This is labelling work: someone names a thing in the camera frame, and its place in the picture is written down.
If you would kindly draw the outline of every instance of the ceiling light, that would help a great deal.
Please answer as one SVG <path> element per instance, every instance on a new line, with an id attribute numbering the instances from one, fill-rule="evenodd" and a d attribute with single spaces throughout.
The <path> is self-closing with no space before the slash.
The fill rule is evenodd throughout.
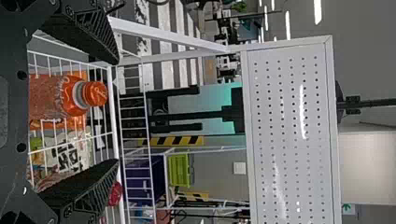
<path id="1" fill-rule="evenodd" d="M 321 22 L 321 0 L 314 0 L 315 8 L 315 24 L 318 25 Z"/>
<path id="2" fill-rule="evenodd" d="M 285 21 L 286 21 L 286 38 L 290 40 L 290 13 L 288 11 L 285 13 Z"/>
<path id="3" fill-rule="evenodd" d="M 265 19 L 265 31 L 268 31 L 268 8 L 267 6 L 264 7 L 264 19 Z"/>
<path id="4" fill-rule="evenodd" d="M 264 28 L 263 27 L 262 27 L 261 33 L 262 33 L 262 43 L 264 43 Z"/>

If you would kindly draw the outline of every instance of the perforated white panel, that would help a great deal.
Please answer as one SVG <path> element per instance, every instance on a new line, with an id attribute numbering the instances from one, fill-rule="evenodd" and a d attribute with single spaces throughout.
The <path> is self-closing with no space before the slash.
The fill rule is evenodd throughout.
<path id="1" fill-rule="evenodd" d="M 334 223 L 325 45 L 247 57 L 258 222 Z"/>

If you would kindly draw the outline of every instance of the yellow black caution stripe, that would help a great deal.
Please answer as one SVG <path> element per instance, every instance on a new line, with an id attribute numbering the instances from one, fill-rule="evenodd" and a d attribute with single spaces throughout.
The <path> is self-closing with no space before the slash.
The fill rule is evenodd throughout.
<path id="1" fill-rule="evenodd" d="M 139 146 L 146 146 L 148 140 L 139 140 Z M 203 136 L 168 136 L 153 137 L 149 140 L 152 147 L 201 147 L 204 145 Z"/>

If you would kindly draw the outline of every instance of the white wall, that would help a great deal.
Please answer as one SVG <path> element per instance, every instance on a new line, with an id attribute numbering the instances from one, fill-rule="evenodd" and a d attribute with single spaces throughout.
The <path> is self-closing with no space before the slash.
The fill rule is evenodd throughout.
<path id="1" fill-rule="evenodd" d="M 340 133 L 343 203 L 396 205 L 396 132 Z"/>

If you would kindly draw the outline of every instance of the orange bottle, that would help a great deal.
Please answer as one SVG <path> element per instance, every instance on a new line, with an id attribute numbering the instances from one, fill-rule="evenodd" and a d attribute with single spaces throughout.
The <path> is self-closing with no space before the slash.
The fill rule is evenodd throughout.
<path id="1" fill-rule="evenodd" d="M 30 78 L 29 120 L 77 117 L 106 102 L 107 88 L 102 82 L 72 76 Z"/>

